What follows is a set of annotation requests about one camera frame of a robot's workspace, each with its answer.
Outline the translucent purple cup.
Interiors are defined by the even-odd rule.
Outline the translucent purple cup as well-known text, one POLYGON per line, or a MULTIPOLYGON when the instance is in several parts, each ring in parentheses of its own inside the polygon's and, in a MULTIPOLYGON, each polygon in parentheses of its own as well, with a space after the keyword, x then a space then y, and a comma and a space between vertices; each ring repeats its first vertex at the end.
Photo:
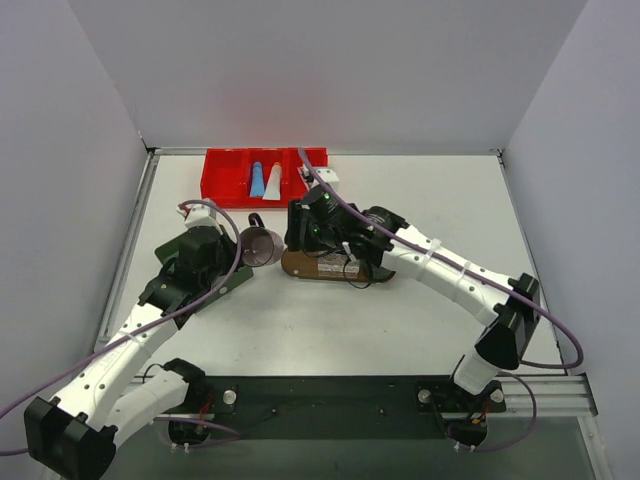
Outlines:
POLYGON ((258 213, 250 213, 248 223, 240 233, 243 263, 250 268, 260 268, 279 262, 285 249, 282 237, 267 229, 258 213))

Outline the white toothpaste tube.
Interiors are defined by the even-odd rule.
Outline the white toothpaste tube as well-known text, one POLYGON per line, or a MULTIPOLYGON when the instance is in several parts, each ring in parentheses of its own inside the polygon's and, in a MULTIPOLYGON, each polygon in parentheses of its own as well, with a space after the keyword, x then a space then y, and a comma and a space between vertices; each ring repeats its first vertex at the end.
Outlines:
POLYGON ((264 201, 281 200, 282 166, 280 162, 273 164, 267 180, 262 199, 264 201))

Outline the blue toothpaste tube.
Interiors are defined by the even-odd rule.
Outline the blue toothpaste tube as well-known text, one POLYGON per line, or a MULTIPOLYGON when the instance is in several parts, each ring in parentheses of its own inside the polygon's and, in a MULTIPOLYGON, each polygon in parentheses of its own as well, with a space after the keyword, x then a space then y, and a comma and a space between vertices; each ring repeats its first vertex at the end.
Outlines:
POLYGON ((251 168, 250 198, 262 198, 265 193, 265 180, 261 162, 254 162, 251 168))

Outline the clear plastic bag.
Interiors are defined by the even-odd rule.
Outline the clear plastic bag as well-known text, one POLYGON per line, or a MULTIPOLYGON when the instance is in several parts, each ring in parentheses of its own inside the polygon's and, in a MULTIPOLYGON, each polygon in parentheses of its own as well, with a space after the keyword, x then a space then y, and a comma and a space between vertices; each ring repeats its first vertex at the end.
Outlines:
POLYGON ((353 262, 344 254, 331 253, 317 260, 319 277, 356 279, 360 273, 360 263, 353 262))

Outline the dark green enamel mug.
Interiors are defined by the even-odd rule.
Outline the dark green enamel mug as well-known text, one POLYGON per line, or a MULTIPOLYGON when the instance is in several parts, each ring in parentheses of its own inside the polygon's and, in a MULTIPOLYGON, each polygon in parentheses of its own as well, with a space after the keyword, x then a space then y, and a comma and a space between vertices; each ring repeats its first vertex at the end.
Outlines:
POLYGON ((394 276, 395 272, 384 267, 375 266, 371 263, 366 264, 366 272, 369 278, 369 281, 372 283, 385 283, 390 281, 394 276))

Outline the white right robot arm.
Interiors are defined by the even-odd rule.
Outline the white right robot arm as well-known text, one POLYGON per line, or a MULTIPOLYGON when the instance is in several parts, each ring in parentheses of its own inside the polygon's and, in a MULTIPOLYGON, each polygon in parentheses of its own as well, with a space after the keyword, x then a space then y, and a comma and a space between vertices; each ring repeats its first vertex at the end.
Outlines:
POLYGON ((502 370, 519 368, 540 321, 539 283, 486 270, 443 248, 403 217, 380 206, 364 211, 321 187, 290 201, 285 243, 306 254, 342 253, 373 270, 413 279, 471 314, 483 331, 452 375, 474 396, 502 370))

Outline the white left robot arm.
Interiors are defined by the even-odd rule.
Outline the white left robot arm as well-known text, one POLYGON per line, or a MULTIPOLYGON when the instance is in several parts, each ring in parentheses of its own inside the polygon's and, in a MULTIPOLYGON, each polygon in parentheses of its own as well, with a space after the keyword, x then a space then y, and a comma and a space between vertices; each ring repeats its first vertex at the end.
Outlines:
POLYGON ((24 411, 31 458, 66 479, 99 479, 117 450, 158 415, 204 402, 205 373, 181 359, 128 391, 133 377, 239 265, 236 243, 221 226, 189 228, 177 252, 146 286, 104 351, 50 399, 24 411))

